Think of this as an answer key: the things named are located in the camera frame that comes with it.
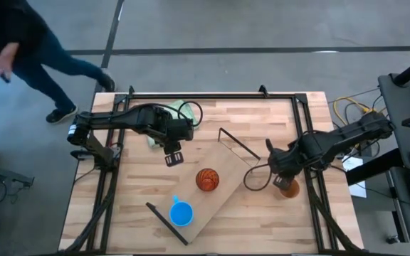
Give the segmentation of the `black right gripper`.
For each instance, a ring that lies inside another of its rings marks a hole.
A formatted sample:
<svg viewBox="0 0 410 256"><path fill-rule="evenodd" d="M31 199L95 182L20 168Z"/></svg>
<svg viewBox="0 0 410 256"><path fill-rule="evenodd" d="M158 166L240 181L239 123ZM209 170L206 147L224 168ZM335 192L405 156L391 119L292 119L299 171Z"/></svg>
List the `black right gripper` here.
<svg viewBox="0 0 410 256"><path fill-rule="evenodd" d="M312 137L295 140L287 151L275 148L270 139L266 139L266 147L270 172L277 175L273 185L278 188L290 188L293 177L312 166Z"/></svg>

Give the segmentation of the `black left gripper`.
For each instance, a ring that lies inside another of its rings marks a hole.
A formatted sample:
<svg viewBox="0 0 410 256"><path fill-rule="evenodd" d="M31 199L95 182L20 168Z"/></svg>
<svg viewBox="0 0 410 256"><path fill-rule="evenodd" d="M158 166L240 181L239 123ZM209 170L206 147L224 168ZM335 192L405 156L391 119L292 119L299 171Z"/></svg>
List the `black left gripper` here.
<svg viewBox="0 0 410 256"><path fill-rule="evenodd" d="M168 167L184 162L183 154L180 152L180 141L191 141L193 136L194 127L189 119L167 120L164 135L162 137L162 144L164 153L168 154L164 158Z"/></svg>

